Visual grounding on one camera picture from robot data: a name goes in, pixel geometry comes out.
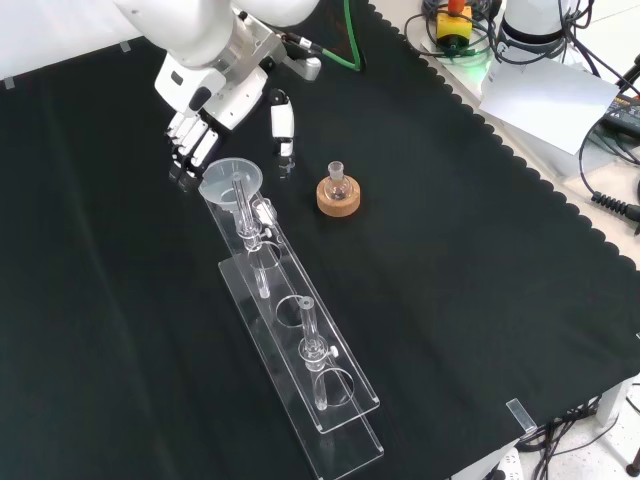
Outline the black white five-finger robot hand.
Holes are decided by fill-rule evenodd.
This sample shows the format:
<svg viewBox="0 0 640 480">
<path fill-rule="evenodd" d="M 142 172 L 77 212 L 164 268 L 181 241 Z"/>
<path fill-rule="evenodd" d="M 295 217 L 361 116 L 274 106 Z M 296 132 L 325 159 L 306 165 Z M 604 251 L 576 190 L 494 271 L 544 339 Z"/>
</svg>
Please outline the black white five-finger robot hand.
<svg viewBox="0 0 640 480">
<path fill-rule="evenodd" d="M 169 180 L 181 191 L 199 187 L 216 151 L 260 104 L 277 65 L 267 56 L 236 81 L 214 68 L 189 69 L 171 55 L 165 57 L 154 87 L 174 110 L 164 136 L 170 145 Z"/>
</svg>

